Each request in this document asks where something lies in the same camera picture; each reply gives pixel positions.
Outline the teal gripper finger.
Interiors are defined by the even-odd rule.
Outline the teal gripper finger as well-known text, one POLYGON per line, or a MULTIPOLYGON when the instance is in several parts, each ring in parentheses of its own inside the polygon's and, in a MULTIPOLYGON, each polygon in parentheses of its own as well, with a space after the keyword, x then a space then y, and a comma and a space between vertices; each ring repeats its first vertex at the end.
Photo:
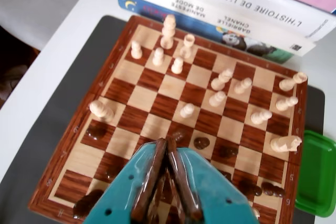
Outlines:
POLYGON ((102 194, 84 223, 159 223, 166 139, 146 143, 102 194))
POLYGON ((170 186, 180 223, 258 223, 244 196, 199 153, 167 139, 170 186))

